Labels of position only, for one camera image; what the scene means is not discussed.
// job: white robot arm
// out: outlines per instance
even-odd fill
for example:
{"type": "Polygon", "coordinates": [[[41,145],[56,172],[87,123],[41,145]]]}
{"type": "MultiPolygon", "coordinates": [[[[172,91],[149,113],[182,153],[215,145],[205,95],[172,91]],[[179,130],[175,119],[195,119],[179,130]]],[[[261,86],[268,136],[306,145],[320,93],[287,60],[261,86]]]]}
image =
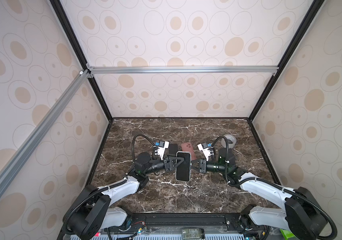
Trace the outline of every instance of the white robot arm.
{"type": "MultiPolygon", "coordinates": [[[[151,159],[149,153],[146,152],[139,154],[134,167],[121,181],[99,188],[87,185],[64,215],[63,232],[77,234],[82,240],[89,240],[101,229],[115,226],[121,230],[130,228],[129,213],[120,207],[109,207],[127,195],[143,189],[149,181],[147,174],[162,169],[166,172],[174,171],[184,161],[180,157],[163,157],[163,149],[158,154],[162,157],[161,159],[151,159]]],[[[228,181],[231,187],[259,195],[279,208],[270,209],[250,204],[238,214],[238,219],[232,219],[232,222],[227,221],[228,225],[236,224],[245,231],[260,225],[268,225],[289,230],[299,239],[305,240],[316,238],[332,240],[336,237],[337,229],[334,222],[319,207],[307,189],[300,187],[296,190],[270,183],[236,165],[227,168],[229,162],[225,159],[226,164],[223,166],[218,162],[200,159],[198,160],[199,167],[192,167],[192,169],[200,173],[226,172],[227,174],[223,174],[223,177],[231,179],[228,181]],[[332,233],[327,237],[320,237],[319,233],[327,223],[331,224],[332,233]]]]}

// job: polka dot wallpaper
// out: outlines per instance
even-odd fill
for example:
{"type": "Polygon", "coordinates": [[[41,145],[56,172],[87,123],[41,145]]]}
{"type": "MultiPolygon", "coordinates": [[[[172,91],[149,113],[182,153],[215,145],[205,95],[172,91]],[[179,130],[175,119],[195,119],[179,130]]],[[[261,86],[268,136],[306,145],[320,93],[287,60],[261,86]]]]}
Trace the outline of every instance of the polka dot wallpaper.
{"type": "Polygon", "coordinates": [[[114,117],[248,117],[271,73],[97,74],[114,117]]]}
{"type": "Polygon", "coordinates": [[[45,0],[0,0],[0,171],[79,70],[45,0]]]}
{"type": "Polygon", "coordinates": [[[322,7],[254,125],[283,185],[309,189],[342,239],[342,0],[322,7]]]}
{"type": "MultiPolygon", "coordinates": [[[[107,119],[83,83],[0,199],[0,240],[56,239],[91,169],[107,119]]],[[[10,150],[0,156],[10,155],[10,150]]]]}
{"type": "Polygon", "coordinates": [[[62,0],[92,66],[277,65],[312,0],[62,0]]]}

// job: brown smartphone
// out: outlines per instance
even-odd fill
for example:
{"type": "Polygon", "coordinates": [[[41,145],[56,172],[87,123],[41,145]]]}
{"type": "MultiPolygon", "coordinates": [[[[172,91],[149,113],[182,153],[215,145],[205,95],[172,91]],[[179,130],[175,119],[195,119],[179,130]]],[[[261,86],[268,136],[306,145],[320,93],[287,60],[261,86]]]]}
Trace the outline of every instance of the brown smartphone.
{"type": "Polygon", "coordinates": [[[193,147],[190,142],[182,143],[182,151],[191,153],[191,161],[196,160],[195,152],[193,151],[193,147]]]}

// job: black frame edge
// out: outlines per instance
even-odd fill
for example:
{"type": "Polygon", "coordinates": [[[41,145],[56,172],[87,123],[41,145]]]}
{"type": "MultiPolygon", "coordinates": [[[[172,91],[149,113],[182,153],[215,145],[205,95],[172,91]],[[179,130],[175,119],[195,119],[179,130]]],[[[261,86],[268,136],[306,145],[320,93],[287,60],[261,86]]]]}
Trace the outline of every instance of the black frame edge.
{"type": "Polygon", "coordinates": [[[133,117],[133,118],[130,118],[130,117],[115,117],[114,119],[237,119],[237,120],[245,120],[247,121],[247,117],[245,118],[215,118],[215,117],[212,117],[212,118],[183,118],[183,117],[167,117],[167,118],[161,118],[161,117],[150,117],[150,118],[146,118],[146,117],[133,117]]]}
{"type": "Polygon", "coordinates": [[[256,143],[257,143],[257,145],[258,145],[258,147],[259,147],[259,149],[260,149],[261,155],[262,155],[263,158],[264,158],[264,161],[265,161],[265,163],[266,163],[266,165],[267,165],[267,168],[268,168],[269,172],[270,172],[271,175],[272,175],[273,181],[275,182],[275,184],[281,185],[280,180],[279,180],[279,177],[278,177],[278,175],[276,174],[274,167],[272,166],[272,163],[271,163],[271,161],[270,161],[270,159],[269,159],[269,157],[268,157],[268,155],[267,155],[266,150],[265,150],[264,147],[263,147],[263,144],[262,144],[261,141],[260,141],[259,135],[258,135],[258,133],[256,132],[256,129],[255,129],[255,127],[253,126],[252,121],[251,121],[250,119],[248,119],[247,122],[248,122],[248,124],[249,124],[249,126],[250,126],[252,135],[254,136],[254,138],[255,138],[255,140],[256,140],[256,143]]]}
{"type": "Polygon", "coordinates": [[[314,0],[311,4],[311,6],[308,9],[308,12],[303,18],[303,21],[301,22],[300,26],[298,27],[298,30],[296,31],[295,35],[292,38],[292,41],[290,42],[287,50],[285,51],[283,57],[281,58],[278,67],[279,70],[276,72],[275,75],[271,77],[269,80],[267,86],[265,87],[263,93],[261,94],[258,102],[256,103],[254,109],[252,110],[250,114],[250,121],[252,122],[254,118],[256,117],[257,113],[259,112],[261,106],[263,105],[264,101],[267,99],[269,93],[273,89],[276,81],[278,80],[280,74],[285,69],[285,66],[288,64],[288,61],[290,60],[291,56],[295,52],[296,48],[298,47],[300,41],[302,40],[303,36],[307,32],[309,26],[311,25],[314,17],[316,16],[317,12],[319,11],[320,7],[322,6],[323,2],[325,0],[314,0]]]}
{"type": "MultiPolygon", "coordinates": [[[[87,67],[87,59],[82,51],[82,48],[79,44],[78,39],[76,38],[76,35],[71,27],[71,24],[68,20],[68,17],[64,11],[64,8],[60,2],[60,0],[50,0],[50,3],[52,5],[52,8],[55,11],[56,16],[59,19],[60,24],[63,27],[64,32],[66,33],[66,36],[68,38],[68,41],[70,42],[72,49],[74,50],[77,59],[80,62],[80,65],[83,69],[87,69],[90,73],[90,70],[87,67]]],[[[95,80],[95,78],[92,76],[92,78],[88,79],[89,83],[91,84],[92,89],[94,90],[94,93],[101,105],[101,108],[103,109],[104,113],[107,116],[108,121],[112,121],[112,115],[110,113],[110,110],[107,107],[106,101],[104,100],[102,93],[99,89],[99,86],[95,80]]]]}
{"type": "Polygon", "coordinates": [[[92,178],[94,178],[94,174],[95,174],[95,171],[97,169],[97,166],[98,166],[98,163],[99,163],[99,159],[100,159],[100,156],[101,156],[101,153],[104,149],[104,145],[106,144],[106,141],[107,141],[107,138],[108,138],[108,134],[111,130],[111,127],[112,127],[112,123],[113,123],[114,119],[112,119],[111,121],[109,121],[108,123],[108,126],[107,126],[107,129],[106,129],[106,132],[103,136],[103,139],[101,140],[101,144],[100,144],[100,147],[99,147],[99,150],[97,152],[97,155],[95,157],[95,160],[94,160],[94,163],[92,164],[92,167],[91,167],[91,171],[87,177],[87,181],[86,181],[86,186],[91,184],[92,182],[92,178]]]}

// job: roll of tape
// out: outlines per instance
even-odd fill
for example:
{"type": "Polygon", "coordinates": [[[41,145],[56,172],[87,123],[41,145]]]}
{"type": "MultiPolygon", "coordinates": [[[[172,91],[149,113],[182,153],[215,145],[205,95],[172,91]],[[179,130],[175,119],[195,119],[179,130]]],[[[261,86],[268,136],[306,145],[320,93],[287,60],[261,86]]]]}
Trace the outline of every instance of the roll of tape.
{"type": "MultiPolygon", "coordinates": [[[[235,144],[236,144],[236,138],[235,138],[235,136],[232,135],[232,134],[225,134],[224,136],[228,139],[228,147],[229,147],[229,148],[234,148],[234,147],[235,147],[235,144]]],[[[221,139],[220,142],[221,142],[221,146],[222,146],[222,147],[225,147],[225,141],[224,141],[223,138],[221,139]]]]}

